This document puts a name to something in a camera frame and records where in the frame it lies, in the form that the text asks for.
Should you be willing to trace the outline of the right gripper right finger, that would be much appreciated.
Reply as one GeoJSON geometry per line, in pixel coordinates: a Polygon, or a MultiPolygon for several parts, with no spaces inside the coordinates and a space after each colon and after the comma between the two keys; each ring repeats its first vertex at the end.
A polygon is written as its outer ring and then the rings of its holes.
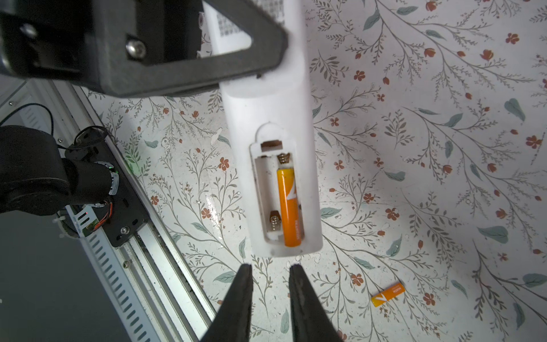
{"type": "Polygon", "coordinates": [[[289,271],[293,341],[342,341],[300,264],[289,271]]]}

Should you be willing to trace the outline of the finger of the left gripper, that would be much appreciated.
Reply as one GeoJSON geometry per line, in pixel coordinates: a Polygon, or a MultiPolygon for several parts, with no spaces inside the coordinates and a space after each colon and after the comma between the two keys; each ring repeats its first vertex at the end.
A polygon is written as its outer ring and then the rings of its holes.
{"type": "Polygon", "coordinates": [[[240,51],[198,58],[203,1],[93,1],[99,88],[118,98],[193,95],[278,67],[288,34],[252,1],[208,1],[251,38],[240,51]]]}

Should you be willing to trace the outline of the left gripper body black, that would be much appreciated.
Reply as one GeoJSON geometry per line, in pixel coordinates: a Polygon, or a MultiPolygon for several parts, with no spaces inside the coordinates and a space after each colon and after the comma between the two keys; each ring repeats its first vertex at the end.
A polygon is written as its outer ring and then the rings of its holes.
{"type": "Polygon", "coordinates": [[[127,27],[127,1],[2,1],[1,74],[127,96],[107,59],[125,59],[127,27]]]}

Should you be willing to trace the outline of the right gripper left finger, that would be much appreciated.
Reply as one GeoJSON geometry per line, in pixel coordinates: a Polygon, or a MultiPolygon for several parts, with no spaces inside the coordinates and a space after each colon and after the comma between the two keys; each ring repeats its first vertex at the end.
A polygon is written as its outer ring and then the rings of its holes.
{"type": "Polygon", "coordinates": [[[242,264],[201,342],[249,341],[252,320],[252,266],[242,264]]]}

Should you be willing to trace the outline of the orange battery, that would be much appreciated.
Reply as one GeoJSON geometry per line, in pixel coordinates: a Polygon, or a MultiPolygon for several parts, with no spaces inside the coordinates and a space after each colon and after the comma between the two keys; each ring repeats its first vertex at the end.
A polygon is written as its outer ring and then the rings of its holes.
{"type": "Polygon", "coordinates": [[[397,283],[388,289],[376,294],[371,298],[371,302],[374,307],[379,307],[386,302],[396,298],[397,296],[405,293],[406,289],[402,283],[397,283]]]}
{"type": "Polygon", "coordinates": [[[295,172],[293,168],[282,168],[277,170],[276,176],[284,244],[286,247],[298,247],[303,240],[303,226],[296,192],[295,172]]]}

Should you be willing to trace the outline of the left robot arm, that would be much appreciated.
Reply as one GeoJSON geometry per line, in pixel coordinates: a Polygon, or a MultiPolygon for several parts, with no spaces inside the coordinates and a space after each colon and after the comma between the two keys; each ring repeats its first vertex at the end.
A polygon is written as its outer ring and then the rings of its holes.
{"type": "MultiPolygon", "coordinates": [[[[285,29],[252,1],[3,1],[1,73],[68,81],[118,98],[185,96],[278,67],[285,29]],[[212,7],[250,46],[208,58],[199,14],[212,7]]],[[[52,215],[114,196],[106,166],[61,157],[52,133],[1,123],[1,211],[52,215]]]]}

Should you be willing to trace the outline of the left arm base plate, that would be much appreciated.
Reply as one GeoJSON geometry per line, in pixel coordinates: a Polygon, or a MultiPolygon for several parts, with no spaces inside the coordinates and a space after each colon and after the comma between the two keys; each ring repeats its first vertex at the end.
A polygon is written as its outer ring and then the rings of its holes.
{"type": "Polygon", "coordinates": [[[102,126],[84,128],[66,148],[64,161],[73,183],[69,205],[74,209],[87,207],[86,214],[96,215],[83,225],[83,234],[87,237],[102,230],[113,247],[121,247],[149,222],[150,216],[128,173],[108,147],[109,135],[102,126]]]}

